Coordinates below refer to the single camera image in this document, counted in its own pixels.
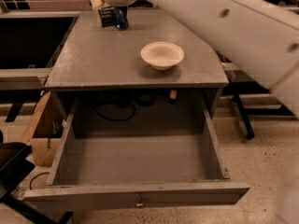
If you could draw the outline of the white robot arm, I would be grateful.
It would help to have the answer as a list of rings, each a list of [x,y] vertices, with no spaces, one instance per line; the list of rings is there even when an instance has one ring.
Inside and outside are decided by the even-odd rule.
[[[101,7],[136,0],[92,0]],[[146,0],[180,21],[299,116],[299,16],[264,0]]]

